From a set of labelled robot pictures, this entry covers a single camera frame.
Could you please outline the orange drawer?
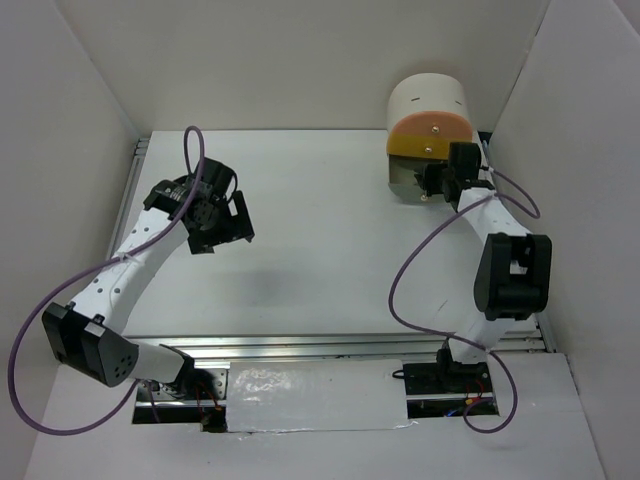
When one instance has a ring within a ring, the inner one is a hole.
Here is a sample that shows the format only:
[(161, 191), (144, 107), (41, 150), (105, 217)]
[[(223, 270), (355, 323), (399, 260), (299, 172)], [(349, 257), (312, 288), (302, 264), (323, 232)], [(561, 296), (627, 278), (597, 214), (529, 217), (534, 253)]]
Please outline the orange drawer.
[(469, 141), (472, 138), (470, 122), (463, 116), (446, 111), (423, 111), (400, 119), (391, 133), (410, 136), (440, 136), (449, 140)]

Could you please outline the cream round drawer organizer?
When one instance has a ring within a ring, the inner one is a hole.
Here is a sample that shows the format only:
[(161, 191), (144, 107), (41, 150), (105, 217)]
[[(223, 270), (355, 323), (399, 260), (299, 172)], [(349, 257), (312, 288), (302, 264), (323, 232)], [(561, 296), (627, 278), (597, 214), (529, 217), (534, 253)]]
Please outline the cream round drawer organizer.
[(387, 104), (388, 137), (400, 119), (423, 111), (451, 112), (470, 122), (461, 83), (448, 75), (421, 73), (402, 80), (393, 89)]

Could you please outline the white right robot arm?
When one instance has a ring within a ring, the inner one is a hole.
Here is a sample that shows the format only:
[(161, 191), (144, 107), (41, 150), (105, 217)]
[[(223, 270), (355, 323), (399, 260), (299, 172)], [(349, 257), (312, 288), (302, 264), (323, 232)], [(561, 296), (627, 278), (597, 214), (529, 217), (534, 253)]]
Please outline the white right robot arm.
[(436, 354), (435, 379), (447, 392), (488, 387), (488, 352), (516, 325), (546, 308), (552, 242), (533, 234), (507, 210), (482, 164), (476, 143), (453, 142), (444, 167), (427, 166), (427, 192), (439, 193), (473, 228), (483, 250), (473, 283), (476, 311)]

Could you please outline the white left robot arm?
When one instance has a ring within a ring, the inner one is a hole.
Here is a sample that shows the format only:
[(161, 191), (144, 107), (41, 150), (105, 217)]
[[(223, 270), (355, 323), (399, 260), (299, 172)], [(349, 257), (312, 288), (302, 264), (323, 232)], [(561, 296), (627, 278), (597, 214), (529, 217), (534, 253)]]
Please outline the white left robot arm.
[(212, 375), (188, 354), (123, 335), (141, 295), (178, 247), (209, 254), (218, 245), (254, 238), (235, 171), (210, 158), (202, 168), (156, 184), (113, 264), (67, 305), (46, 307), (42, 322), (58, 361), (108, 387), (129, 378), (154, 381), (176, 399), (211, 387)]

